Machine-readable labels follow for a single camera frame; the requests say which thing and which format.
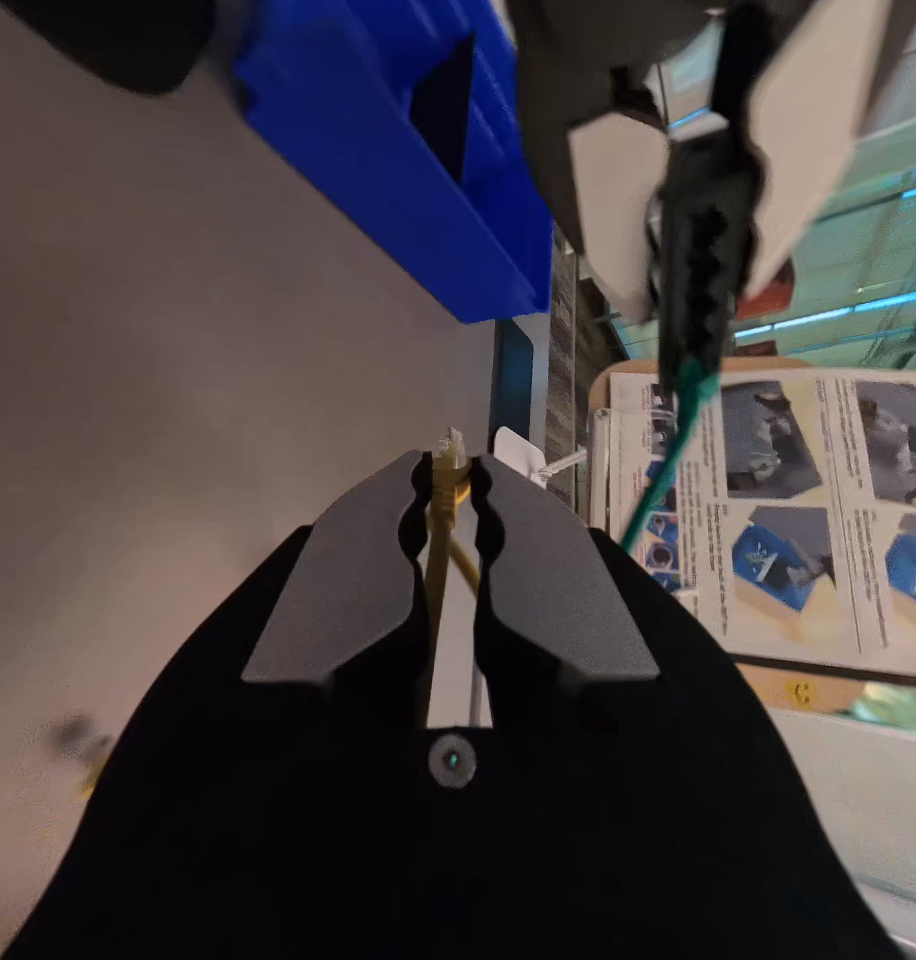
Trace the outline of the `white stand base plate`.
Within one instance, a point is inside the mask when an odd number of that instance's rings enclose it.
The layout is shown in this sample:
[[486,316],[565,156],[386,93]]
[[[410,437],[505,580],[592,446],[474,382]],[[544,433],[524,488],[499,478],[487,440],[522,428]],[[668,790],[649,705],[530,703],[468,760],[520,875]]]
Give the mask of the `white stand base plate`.
[[547,478],[543,472],[547,462],[544,453],[510,427],[500,426],[495,431],[492,455],[536,485],[546,487]]

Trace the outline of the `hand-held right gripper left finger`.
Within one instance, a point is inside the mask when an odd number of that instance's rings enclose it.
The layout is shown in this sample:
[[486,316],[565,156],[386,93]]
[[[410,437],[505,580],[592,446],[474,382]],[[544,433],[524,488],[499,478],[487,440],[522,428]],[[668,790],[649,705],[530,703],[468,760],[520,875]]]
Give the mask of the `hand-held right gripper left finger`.
[[241,678],[324,684],[409,616],[415,571],[399,530],[416,503],[411,450],[330,505],[285,582]]

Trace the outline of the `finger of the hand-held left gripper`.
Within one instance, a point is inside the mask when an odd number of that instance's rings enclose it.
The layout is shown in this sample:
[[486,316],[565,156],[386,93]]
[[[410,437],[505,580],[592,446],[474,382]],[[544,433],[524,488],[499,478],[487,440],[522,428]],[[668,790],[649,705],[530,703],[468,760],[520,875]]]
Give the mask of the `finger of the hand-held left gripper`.
[[634,324],[652,314],[646,215],[670,153],[663,129],[620,112],[568,135],[584,261],[617,312]]
[[748,101],[764,186],[745,296],[771,283],[834,192],[909,33],[909,2],[802,4]]

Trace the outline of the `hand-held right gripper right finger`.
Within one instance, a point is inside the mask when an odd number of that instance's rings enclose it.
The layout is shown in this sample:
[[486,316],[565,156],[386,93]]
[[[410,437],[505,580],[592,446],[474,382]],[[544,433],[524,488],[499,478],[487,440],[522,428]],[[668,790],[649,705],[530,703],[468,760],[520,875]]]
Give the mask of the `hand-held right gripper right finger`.
[[588,680],[654,680],[659,668],[584,523],[494,456],[479,463],[500,540],[488,561],[498,623]]

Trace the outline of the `blue plastic bin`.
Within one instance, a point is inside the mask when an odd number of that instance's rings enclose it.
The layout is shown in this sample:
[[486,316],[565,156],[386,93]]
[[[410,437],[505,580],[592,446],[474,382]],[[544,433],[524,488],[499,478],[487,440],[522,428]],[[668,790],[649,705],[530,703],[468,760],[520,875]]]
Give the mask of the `blue plastic bin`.
[[[464,180],[409,118],[476,33]],[[464,324],[549,310],[553,221],[523,152],[516,57],[484,1],[251,2],[234,75],[248,124]]]

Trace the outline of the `orange machine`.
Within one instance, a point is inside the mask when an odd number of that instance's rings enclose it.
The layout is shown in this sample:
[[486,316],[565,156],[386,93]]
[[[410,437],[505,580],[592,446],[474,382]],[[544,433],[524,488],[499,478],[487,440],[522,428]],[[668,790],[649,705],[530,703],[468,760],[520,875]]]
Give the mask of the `orange machine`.
[[791,258],[784,261],[773,278],[754,296],[742,297],[735,319],[741,322],[786,311],[795,291],[796,274]]

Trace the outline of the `black rounded object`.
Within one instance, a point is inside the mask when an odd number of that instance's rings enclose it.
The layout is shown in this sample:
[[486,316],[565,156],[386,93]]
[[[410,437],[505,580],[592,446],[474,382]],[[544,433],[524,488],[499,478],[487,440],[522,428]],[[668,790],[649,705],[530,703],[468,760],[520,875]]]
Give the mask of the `black rounded object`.
[[211,40],[215,1],[1,1],[90,74],[132,93],[178,90]]

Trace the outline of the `black ethernet switch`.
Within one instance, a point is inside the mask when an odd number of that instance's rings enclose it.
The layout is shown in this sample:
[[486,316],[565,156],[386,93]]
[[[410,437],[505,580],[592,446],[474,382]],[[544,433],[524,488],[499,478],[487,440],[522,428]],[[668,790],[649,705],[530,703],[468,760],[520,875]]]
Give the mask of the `black ethernet switch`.
[[689,361],[718,372],[754,253],[763,174],[728,125],[677,142],[658,192],[658,349],[662,387],[678,390]]

